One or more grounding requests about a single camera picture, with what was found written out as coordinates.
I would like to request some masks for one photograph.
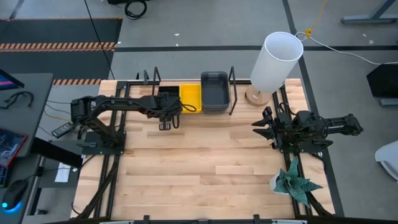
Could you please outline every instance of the concrete floor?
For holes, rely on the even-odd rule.
[[[93,17],[124,17],[123,10],[101,0],[87,0]],[[397,24],[344,26],[341,16],[367,14],[382,0],[333,0],[326,5],[313,37],[328,45],[395,45]],[[318,16],[322,0],[289,0],[297,30],[310,27]],[[7,18],[17,0],[0,2],[0,17]],[[398,3],[390,9],[398,13]],[[82,0],[25,0],[17,18],[88,17]],[[289,31],[282,1],[277,0],[152,0],[147,14],[139,20],[123,20],[120,47],[262,45],[266,35]],[[315,45],[307,40],[304,45]],[[377,62],[397,61],[396,51],[355,52]],[[239,78],[248,78],[258,51],[203,52],[118,52],[112,69],[116,78],[134,78],[158,66],[162,78],[198,78],[207,70],[226,70],[235,66]],[[323,117],[353,113],[364,127],[355,138],[334,135],[330,156],[346,217],[398,220],[398,185],[374,161],[374,152],[396,141],[397,108],[381,108],[372,97],[366,75],[376,66],[335,52],[305,52],[308,76],[315,101]],[[297,65],[291,77],[301,78]],[[70,101],[96,95],[98,86],[55,86],[50,100]],[[67,110],[65,105],[52,105]],[[52,115],[67,114],[48,109]],[[40,125],[53,130],[63,121],[43,117]],[[39,130],[38,137],[49,139]],[[46,216],[26,217],[24,223],[46,223],[69,218],[75,189],[44,190],[39,207]],[[51,198],[61,198],[51,203]]]

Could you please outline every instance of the wooden lamp base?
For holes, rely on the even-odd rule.
[[[253,85],[249,85],[244,96],[252,106],[265,106],[271,99],[270,93],[258,91]]]

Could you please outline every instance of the desk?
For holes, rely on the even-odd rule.
[[[195,82],[162,80],[160,85]],[[115,95],[116,83],[102,81],[99,94]],[[306,110],[300,80],[288,79],[285,85],[292,111]],[[294,218],[290,197],[269,187],[270,178],[285,169],[284,157],[271,148],[271,141],[252,132],[251,124],[262,118],[264,108],[246,102],[246,88],[237,85],[232,116],[183,114],[180,128],[171,131],[159,131],[158,119],[127,112],[126,149],[119,163],[112,220],[142,220],[144,215],[151,220],[252,219],[254,214]],[[133,86],[130,93],[135,98],[150,95],[152,87]],[[111,112],[99,118],[109,124]],[[322,162],[307,154],[301,159],[305,177],[324,187],[314,196],[333,213]],[[80,173],[74,202],[79,212],[97,191],[102,161],[103,156],[96,156]],[[105,192],[101,215],[107,201]]]
[[[0,92],[0,103],[8,99],[12,94],[18,91],[30,91],[35,99],[30,108],[28,97],[20,96],[14,105],[7,110],[0,110],[0,127],[6,128],[17,133],[28,135],[26,142],[22,145],[16,158],[13,160],[7,182],[13,183],[15,180],[25,179],[37,172],[40,163],[40,156],[30,154],[37,127],[42,118],[45,102],[49,97],[52,86],[53,75],[44,74],[13,74],[14,78],[25,84],[23,89],[5,90]],[[21,223],[28,204],[30,191],[32,190],[35,177],[29,178],[28,188],[22,198],[22,207],[16,213],[5,213],[0,209],[1,223]],[[7,188],[0,189],[0,200]]]

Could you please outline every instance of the wooden tabletop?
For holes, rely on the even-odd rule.
[[[102,81],[99,95],[114,95],[116,82]],[[179,83],[163,80],[161,85]],[[292,111],[307,110],[300,80],[288,79],[285,85]],[[262,118],[264,108],[246,102],[246,88],[237,85],[238,102],[232,116],[183,114],[180,128],[171,131],[159,131],[158,119],[128,112],[112,220],[142,220],[144,215],[151,220],[251,219],[254,214],[293,218],[290,197],[275,194],[269,187],[270,178],[280,168],[285,170],[284,158],[271,148],[271,141],[252,132],[251,124]],[[130,96],[150,95],[151,91],[151,86],[133,86]],[[272,100],[268,105],[273,108]],[[107,111],[99,117],[109,124],[110,116]],[[81,171],[74,202],[78,212],[98,189],[102,161],[103,156],[96,156]],[[322,162],[302,154],[302,164],[305,177],[324,187],[314,191],[314,196],[333,213]]]

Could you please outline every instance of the white lamp shade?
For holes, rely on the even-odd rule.
[[[252,85],[259,91],[273,93],[303,55],[303,44],[294,35],[274,32],[267,36],[251,72]]]

